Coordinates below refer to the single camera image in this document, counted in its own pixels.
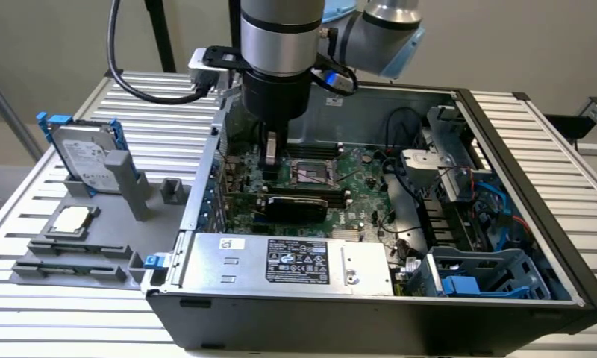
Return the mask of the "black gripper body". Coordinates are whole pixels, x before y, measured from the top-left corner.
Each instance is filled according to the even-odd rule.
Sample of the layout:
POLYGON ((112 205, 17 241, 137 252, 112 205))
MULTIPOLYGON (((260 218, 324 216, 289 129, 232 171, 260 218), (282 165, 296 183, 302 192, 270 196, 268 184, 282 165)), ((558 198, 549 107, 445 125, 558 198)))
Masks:
POLYGON ((242 103, 248 112, 264 122, 264 132, 277 134, 288 142, 289 121, 308 109, 312 77, 309 71, 289 77, 266 75, 249 70, 242 78, 242 103))

